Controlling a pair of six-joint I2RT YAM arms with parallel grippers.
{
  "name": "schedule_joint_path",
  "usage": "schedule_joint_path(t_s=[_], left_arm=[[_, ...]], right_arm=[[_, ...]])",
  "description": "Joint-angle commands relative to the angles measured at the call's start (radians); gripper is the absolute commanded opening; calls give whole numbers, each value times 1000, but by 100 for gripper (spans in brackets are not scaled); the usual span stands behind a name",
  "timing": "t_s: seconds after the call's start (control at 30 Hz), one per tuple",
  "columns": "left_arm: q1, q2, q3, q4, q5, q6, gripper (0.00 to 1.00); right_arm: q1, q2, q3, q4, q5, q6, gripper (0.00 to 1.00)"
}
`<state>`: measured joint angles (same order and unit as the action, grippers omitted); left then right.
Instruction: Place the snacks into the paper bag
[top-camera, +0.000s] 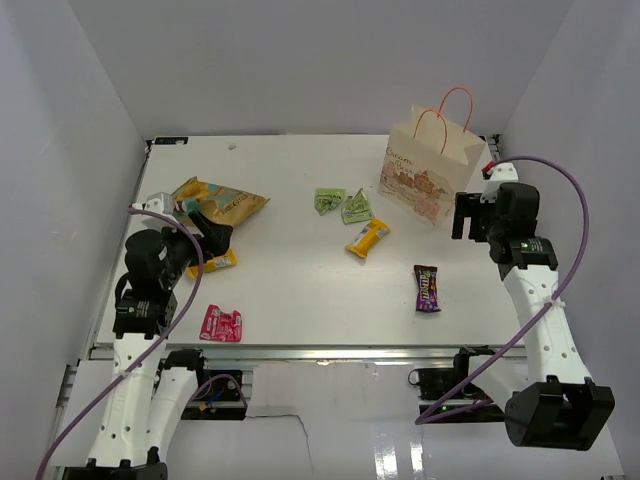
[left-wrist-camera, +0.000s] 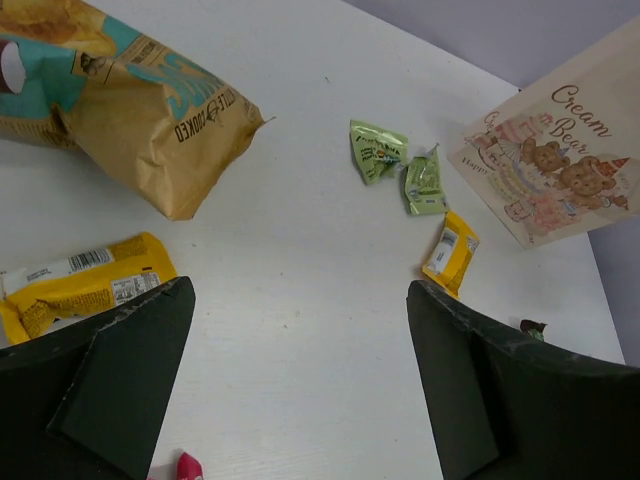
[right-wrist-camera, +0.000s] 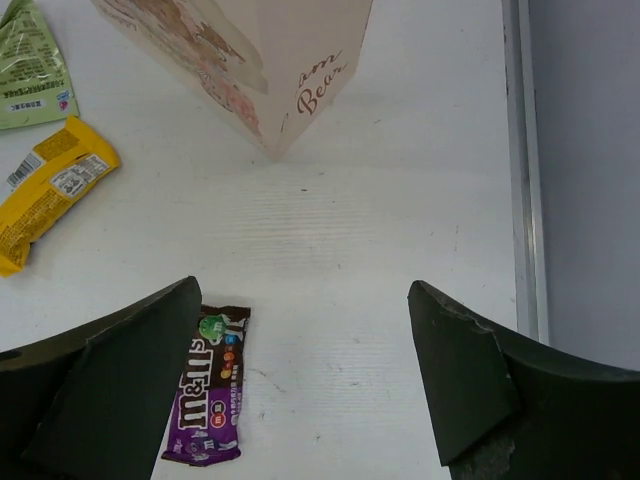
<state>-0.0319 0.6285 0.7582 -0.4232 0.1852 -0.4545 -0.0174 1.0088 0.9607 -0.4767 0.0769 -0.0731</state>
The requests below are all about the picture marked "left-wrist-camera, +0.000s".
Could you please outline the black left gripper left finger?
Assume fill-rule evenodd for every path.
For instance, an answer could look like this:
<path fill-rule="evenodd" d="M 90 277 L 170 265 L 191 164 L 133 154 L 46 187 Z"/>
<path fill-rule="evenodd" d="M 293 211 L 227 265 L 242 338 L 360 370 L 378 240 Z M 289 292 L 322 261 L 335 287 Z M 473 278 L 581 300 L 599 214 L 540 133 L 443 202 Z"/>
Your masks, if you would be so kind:
<path fill-rule="evenodd" d="M 177 277 L 2 349 L 2 478 L 146 478 L 193 314 Z"/>

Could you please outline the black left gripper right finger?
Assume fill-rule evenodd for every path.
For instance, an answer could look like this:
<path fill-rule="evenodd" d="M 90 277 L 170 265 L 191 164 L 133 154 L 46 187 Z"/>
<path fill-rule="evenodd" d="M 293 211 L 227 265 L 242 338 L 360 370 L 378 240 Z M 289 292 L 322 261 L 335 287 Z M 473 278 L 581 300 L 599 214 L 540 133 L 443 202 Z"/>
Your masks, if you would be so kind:
<path fill-rule="evenodd" d="M 635 479 L 639 371 L 411 283 L 408 324 L 447 479 Z"/>

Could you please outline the red Big Foot candy packet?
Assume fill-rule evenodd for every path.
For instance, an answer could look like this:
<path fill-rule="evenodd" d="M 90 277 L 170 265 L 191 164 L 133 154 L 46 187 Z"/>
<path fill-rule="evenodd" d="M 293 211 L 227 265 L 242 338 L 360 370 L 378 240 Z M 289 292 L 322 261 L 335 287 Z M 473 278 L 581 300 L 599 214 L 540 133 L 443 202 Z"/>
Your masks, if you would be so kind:
<path fill-rule="evenodd" d="M 165 465 L 152 466 L 148 480 L 204 480 L 204 470 L 200 462 L 186 451 L 178 450 L 173 459 Z"/>

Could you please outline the large yellow snack packet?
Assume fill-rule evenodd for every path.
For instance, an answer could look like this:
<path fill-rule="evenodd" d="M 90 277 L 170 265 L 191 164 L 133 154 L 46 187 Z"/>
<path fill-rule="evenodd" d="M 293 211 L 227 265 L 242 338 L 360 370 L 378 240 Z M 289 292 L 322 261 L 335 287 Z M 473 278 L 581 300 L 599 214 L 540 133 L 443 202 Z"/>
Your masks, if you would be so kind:
<path fill-rule="evenodd" d="M 92 316 L 174 279 L 164 245 L 148 232 L 1 275 L 1 321 L 12 345 L 39 338 L 58 319 Z"/>

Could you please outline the small yellow snack packet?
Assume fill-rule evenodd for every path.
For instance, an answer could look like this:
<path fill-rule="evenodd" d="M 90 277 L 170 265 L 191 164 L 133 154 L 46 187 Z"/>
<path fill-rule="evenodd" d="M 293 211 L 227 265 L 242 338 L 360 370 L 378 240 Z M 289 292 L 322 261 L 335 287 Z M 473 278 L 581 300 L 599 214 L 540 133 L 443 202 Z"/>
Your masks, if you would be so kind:
<path fill-rule="evenodd" d="M 469 225 L 455 212 L 449 211 L 444 227 L 422 272 L 455 299 L 480 240 Z"/>

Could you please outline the green snack packet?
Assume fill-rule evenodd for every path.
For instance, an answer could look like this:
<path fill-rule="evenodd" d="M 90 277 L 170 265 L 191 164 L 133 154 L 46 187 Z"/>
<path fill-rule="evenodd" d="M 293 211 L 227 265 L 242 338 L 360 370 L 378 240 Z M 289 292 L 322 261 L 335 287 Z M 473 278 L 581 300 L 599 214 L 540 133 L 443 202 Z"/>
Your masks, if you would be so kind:
<path fill-rule="evenodd" d="M 355 165 L 366 185 L 393 178 L 408 163 L 409 139 L 403 134 L 351 120 L 349 137 Z"/>
<path fill-rule="evenodd" d="M 449 203 L 441 182 L 439 145 L 421 149 L 404 170 L 404 199 L 408 214 L 425 216 L 445 214 Z"/>

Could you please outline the brown kettle chips bag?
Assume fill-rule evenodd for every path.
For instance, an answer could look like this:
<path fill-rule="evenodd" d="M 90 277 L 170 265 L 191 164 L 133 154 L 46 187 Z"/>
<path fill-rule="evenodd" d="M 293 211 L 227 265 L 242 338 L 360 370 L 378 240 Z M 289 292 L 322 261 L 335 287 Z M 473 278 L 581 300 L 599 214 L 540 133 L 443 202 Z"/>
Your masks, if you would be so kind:
<path fill-rule="evenodd" d="M 231 85 L 86 2 L 1 5 L 2 136 L 81 150 L 168 219 L 191 219 L 262 125 Z"/>

